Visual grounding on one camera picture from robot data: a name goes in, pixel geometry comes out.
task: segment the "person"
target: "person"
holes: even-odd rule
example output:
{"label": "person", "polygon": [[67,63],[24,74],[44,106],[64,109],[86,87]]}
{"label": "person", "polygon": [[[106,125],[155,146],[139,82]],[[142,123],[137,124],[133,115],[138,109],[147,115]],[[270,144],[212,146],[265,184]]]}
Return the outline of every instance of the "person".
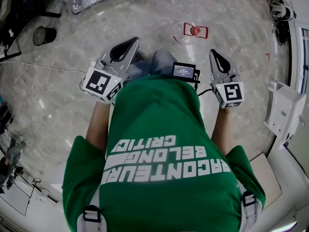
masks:
{"label": "person", "polygon": [[14,167],[17,165],[23,149],[28,145],[28,142],[20,137],[20,143],[16,144],[16,139],[12,138],[11,147],[0,160],[0,193],[3,193],[2,186],[9,176],[13,173]]}
{"label": "person", "polygon": [[239,182],[265,204],[244,149],[233,148],[230,110],[219,108],[210,138],[195,90],[170,76],[175,61],[158,50],[152,60],[129,67],[110,128],[110,106],[96,103],[64,175],[63,206],[72,231],[98,187],[111,232],[239,231]]}

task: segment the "small screen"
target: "small screen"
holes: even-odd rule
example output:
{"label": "small screen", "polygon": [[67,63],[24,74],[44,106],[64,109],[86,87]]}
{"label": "small screen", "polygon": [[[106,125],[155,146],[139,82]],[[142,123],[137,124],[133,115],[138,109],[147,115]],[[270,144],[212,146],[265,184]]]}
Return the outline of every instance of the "small screen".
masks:
{"label": "small screen", "polygon": [[175,65],[173,75],[192,79],[194,76],[194,68]]}

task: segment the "green t-shirt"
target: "green t-shirt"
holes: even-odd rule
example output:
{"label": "green t-shirt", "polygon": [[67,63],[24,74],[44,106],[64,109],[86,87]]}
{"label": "green t-shirt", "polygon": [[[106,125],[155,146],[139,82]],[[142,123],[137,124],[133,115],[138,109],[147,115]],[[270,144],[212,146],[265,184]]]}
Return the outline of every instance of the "green t-shirt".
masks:
{"label": "green t-shirt", "polygon": [[236,232],[237,179],[265,203],[243,148],[221,153],[205,132],[196,92],[180,80],[152,75],[119,92],[106,157],[76,137],[63,183],[72,231],[100,183],[111,232]]}

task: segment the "black trash can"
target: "black trash can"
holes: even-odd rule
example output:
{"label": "black trash can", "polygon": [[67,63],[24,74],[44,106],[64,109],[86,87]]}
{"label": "black trash can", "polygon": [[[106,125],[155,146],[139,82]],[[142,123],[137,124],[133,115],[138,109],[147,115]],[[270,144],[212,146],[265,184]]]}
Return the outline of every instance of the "black trash can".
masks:
{"label": "black trash can", "polygon": [[57,36],[57,31],[52,28],[38,27],[33,33],[33,43],[36,46],[53,42]]}

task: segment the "marble floor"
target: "marble floor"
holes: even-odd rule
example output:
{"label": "marble floor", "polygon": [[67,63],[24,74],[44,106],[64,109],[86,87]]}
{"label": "marble floor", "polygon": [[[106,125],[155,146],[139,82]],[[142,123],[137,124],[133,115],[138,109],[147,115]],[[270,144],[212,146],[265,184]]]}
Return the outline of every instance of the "marble floor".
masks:
{"label": "marble floor", "polygon": [[[215,48],[234,59],[245,83],[245,102],[233,110],[234,143],[243,145],[249,159],[269,149],[273,134],[263,125],[267,84],[274,78],[286,81],[288,48],[275,41],[267,0],[107,0],[77,15],[53,1],[48,10],[62,17],[33,20],[18,39],[23,54],[9,61],[86,72],[104,46],[123,36],[138,36],[146,57],[164,48],[178,61],[196,64],[201,92],[209,88],[208,54]],[[173,35],[183,22],[209,27],[209,38],[194,45],[177,43]],[[38,26],[56,28],[56,40],[34,46]],[[82,77],[22,63],[1,65],[0,94],[14,113],[1,144],[6,147],[13,134],[23,135],[30,146],[20,162],[34,177],[44,179],[65,163],[75,136],[86,134],[95,102],[79,89]],[[218,102],[211,92],[200,102],[206,130],[212,134]]]}

